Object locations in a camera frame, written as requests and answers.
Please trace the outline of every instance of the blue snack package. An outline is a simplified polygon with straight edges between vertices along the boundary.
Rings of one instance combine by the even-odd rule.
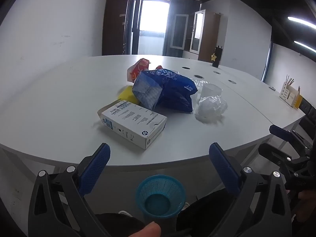
[[[191,79],[168,69],[157,69],[141,71],[132,91],[149,110],[161,105],[178,111],[192,112],[190,95],[198,90]]]

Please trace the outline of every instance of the basket rim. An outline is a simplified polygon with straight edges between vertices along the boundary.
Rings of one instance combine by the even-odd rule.
[[[175,212],[171,213],[171,214],[161,215],[161,216],[159,216],[159,215],[153,215],[153,214],[149,213],[148,211],[146,211],[145,207],[143,206],[143,204],[141,204],[140,199],[138,198],[139,195],[140,195],[141,189],[143,188],[143,186],[144,186],[147,182],[149,182],[150,180],[152,180],[152,179],[157,179],[157,178],[165,178],[165,179],[172,180],[173,182],[175,182],[175,183],[179,186],[181,192],[184,194],[184,195],[182,196],[182,201],[181,201],[181,203],[180,203],[178,209],[177,209]],[[167,218],[171,218],[171,217],[174,217],[175,215],[177,215],[177,214],[183,209],[184,204],[185,204],[185,199],[186,199],[186,193],[185,193],[185,189],[184,189],[183,185],[182,185],[182,184],[180,183],[180,181],[178,181],[176,178],[171,177],[171,176],[169,176],[169,175],[153,175],[153,176],[150,176],[150,177],[146,178],[145,180],[143,180],[143,181],[140,183],[140,185],[138,186],[137,191],[136,191],[136,203],[137,203],[138,207],[140,208],[140,210],[141,210],[144,214],[146,214],[146,215],[148,215],[148,216],[150,216],[150,217],[158,218],[158,219],[167,219]]]

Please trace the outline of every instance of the red snack wrapper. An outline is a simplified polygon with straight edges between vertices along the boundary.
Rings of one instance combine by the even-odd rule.
[[[128,68],[127,81],[134,83],[139,73],[143,70],[148,70],[148,67],[149,67],[149,60],[146,60],[144,58],[140,59],[133,66]]]

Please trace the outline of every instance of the blue gripper pad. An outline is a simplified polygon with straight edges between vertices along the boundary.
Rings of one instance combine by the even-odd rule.
[[[293,136],[290,132],[276,126],[276,125],[271,125],[269,128],[269,132],[279,138],[281,138],[284,141],[291,142],[293,139]]]
[[[81,174],[78,191],[82,197],[92,191],[95,183],[110,159],[110,154],[110,146],[104,144]]]
[[[218,143],[211,144],[209,149],[211,162],[225,185],[227,192],[238,196],[240,193],[240,177],[223,153],[224,151]]]

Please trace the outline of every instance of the white table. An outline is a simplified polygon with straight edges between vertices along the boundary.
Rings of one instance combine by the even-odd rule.
[[[193,114],[164,108],[166,127],[147,150],[123,139],[100,121],[97,111],[131,83],[126,70],[140,58],[223,89],[228,109],[221,121],[203,124]],[[50,70],[0,110],[0,147],[20,157],[59,166],[77,164],[105,142],[112,167],[185,164],[207,160],[213,142],[228,153],[259,143],[272,123],[286,127],[303,117],[268,86],[246,73],[209,63],[156,55],[85,57]]]

